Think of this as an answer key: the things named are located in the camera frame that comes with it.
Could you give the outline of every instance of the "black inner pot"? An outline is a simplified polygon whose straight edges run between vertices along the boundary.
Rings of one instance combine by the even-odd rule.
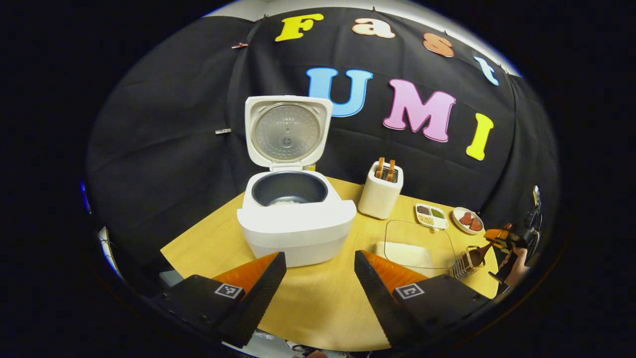
[[[263,206],[281,201],[320,203],[327,198],[327,185],[300,171],[279,171],[260,178],[252,187],[252,197]]]

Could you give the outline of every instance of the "wooden table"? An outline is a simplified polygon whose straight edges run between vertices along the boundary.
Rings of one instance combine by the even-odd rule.
[[[358,203],[363,187],[328,178],[343,200]],[[198,274],[213,277],[255,259],[243,238],[236,211],[244,194],[232,199],[185,233],[166,245],[162,254],[184,278]],[[487,244],[482,234],[468,235],[450,219],[453,208],[407,196],[400,196],[392,215],[378,220],[356,215],[342,251],[321,264],[288,268],[258,328],[302,345],[326,350],[363,351],[389,348],[362,286],[354,272],[354,252],[373,251],[384,240],[389,220],[415,223],[416,203],[441,208],[449,218],[448,233],[455,252],[469,245]],[[497,293],[497,282],[488,271],[497,272],[493,250],[485,257],[486,266],[463,282],[488,298]]]

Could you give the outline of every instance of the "pink letter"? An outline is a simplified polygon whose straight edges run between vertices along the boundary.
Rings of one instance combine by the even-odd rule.
[[[393,87],[395,92],[391,115],[382,122],[385,127],[398,131],[406,128],[406,123],[402,119],[404,111],[406,111],[413,133],[419,131],[424,123],[430,119],[429,125],[424,128],[424,136],[442,143],[448,141],[446,130],[448,129],[450,108],[456,102],[453,96],[446,92],[436,91],[426,103],[422,104],[420,95],[411,82],[394,78],[389,81],[389,85]]]

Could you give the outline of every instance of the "black cloth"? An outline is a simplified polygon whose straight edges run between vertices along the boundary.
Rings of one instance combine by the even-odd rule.
[[[321,13],[299,39],[275,42],[287,17]],[[387,22],[385,39],[352,31],[356,18]],[[428,51],[423,33],[452,42],[447,58]],[[244,48],[232,49],[239,42]],[[473,56],[495,69],[499,86]],[[380,156],[404,169],[402,194],[480,211],[486,227],[523,217],[539,185],[551,224],[558,200],[557,146],[538,96],[523,78],[459,40],[394,15],[353,8],[292,11],[256,23],[230,17],[202,18],[145,56],[115,88],[90,140],[87,166],[93,205],[119,244],[141,263],[193,224],[244,191],[266,171],[247,154],[244,106],[250,96],[307,96],[310,68],[338,70],[331,100],[349,99],[348,69],[373,73],[364,107],[333,117],[317,170],[364,183]],[[415,84],[422,102],[449,93],[446,143],[407,127],[386,128],[394,90],[391,79]],[[466,154],[476,113],[492,120],[485,158]],[[230,128],[231,133],[214,134]]]

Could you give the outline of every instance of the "wall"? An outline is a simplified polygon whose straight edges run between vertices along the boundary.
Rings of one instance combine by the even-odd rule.
[[[520,76],[515,67],[506,60],[505,56],[489,46],[486,41],[479,39],[449,18],[406,0],[239,0],[206,16],[232,16],[257,20],[262,18],[263,14],[271,16],[305,8],[343,7],[372,9],[372,6],[375,6],[376,11],[390,13],[433,27],[439,31],[446,31],[448,35],[466,43],[483,53],[493,62],[500,64],[508,73]]]

